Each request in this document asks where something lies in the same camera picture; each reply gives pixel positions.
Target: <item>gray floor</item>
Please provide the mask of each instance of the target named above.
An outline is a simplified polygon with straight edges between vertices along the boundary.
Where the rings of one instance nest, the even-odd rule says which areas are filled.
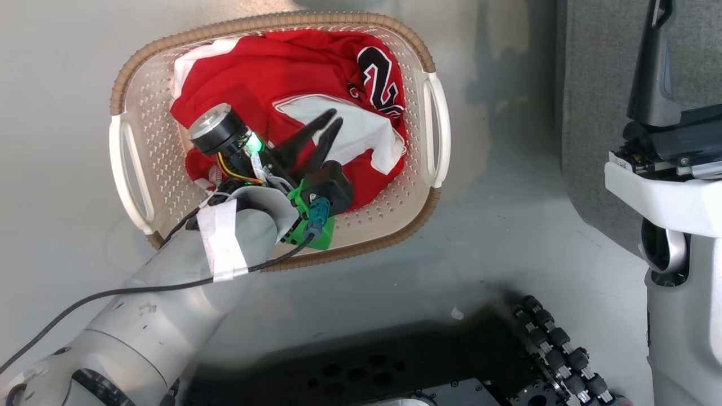
[[[200,363],[232,371],[290,347],[421,321],[451,324],[453,307],[473,314],[516,291],[552,311],[610,386],[651,405],[645,266],[584,224],[562,186],[552,2],[42,3],[6,1],[0,14],[0,359],[72,301],[117,287],[153,254],[121,207],[108,163],[110,89],[136,49],[262,12],[364,9],[407,23],[435,57],[453,126],[442,201],[415,237],[391,249],[249,278],[252,291]],[[70,316],[0,385],[69,341],[102,305]]]

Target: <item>green led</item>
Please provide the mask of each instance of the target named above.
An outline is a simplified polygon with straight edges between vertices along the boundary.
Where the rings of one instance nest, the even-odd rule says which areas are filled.
[[[251,136],[248,138],[248,141],[245,142],[245,147],[248,148],[249,153],[257,154],[263,150],[264,143],[261,141],[260,138],[258,138],[255,132],[252,132]]]

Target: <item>teal connector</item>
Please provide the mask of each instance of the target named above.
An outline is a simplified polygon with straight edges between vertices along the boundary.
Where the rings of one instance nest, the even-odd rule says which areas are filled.
[[[313,235],[313,240],[318,240],[323,235],[323,227],[329,221],[329,210],[331,203],[325,197],[317,196],[308,206],[308,224],[303,231],[303,236]]]

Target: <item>laundry basket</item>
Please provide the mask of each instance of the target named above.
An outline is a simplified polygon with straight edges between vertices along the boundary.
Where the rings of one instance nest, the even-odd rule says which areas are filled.
[[[429,219],[449,165],[451,128],[434,62],[407,26],[379,14],[289,13],[223,22],[156,40],[125,64],[110,99],[110,161],[121,201],[135,225],[159,248],[163,238],[204,199],[188,177],[186,130],[170,114],[175,60],[218,38],[271,31],[352,31],[373,35],[396,57],[404,77],[408,135],[404,171],[378,197],[336,216],[328,251],[306,249],[270,270],[304,267],[400,243]],[[274,256],[292,249],[279,244]]]

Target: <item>gray upholstery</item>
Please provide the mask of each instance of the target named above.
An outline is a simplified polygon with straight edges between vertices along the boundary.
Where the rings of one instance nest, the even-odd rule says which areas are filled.
[[[584,221],[634,253],[641,218],[604,188],[603,167],[607,151],[623,144],[646,7],[647,0],[568,0],[558,10],[567,192]],[[677,0],[677,11],[674,96],[685,110],[722,103],[722,1]]]

